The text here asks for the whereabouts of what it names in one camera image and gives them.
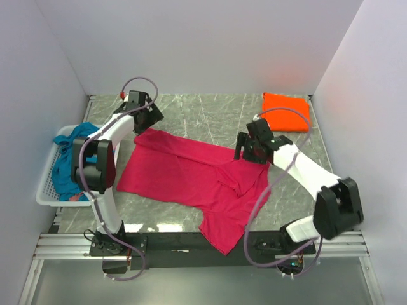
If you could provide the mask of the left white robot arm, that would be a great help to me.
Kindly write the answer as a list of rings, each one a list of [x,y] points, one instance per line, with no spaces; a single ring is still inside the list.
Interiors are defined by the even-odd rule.
[[[131,90],[121,98],[109,121],[72,143],[71,179],[90,200],[96,219],[93,243],[112,255],[122,254],[128,243],[113,196],[116,147],[130,132],[140,135],[163,119],[148,93]]]

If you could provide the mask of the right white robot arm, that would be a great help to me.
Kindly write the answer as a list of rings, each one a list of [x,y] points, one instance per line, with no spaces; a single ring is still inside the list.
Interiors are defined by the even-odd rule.
[[[278,246],[285,253],[294,253],[314,238],[332,240],[364,221],[356,181],[325,170],[286,136],[276,137],[265,119],[248,123],[247,131],[238,133],[234,158],[262,165],[269,163],[285,170],[314,199],[311,216],[280,228]]]

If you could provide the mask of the pink t shirt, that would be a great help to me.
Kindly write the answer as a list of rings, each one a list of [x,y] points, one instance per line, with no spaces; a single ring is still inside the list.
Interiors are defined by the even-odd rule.
[[[268,185],[269,166],[235,160],[227,147],[152,128],[136,136],[134,143],[117,190],[201,210],[200,232],[228,255]]]

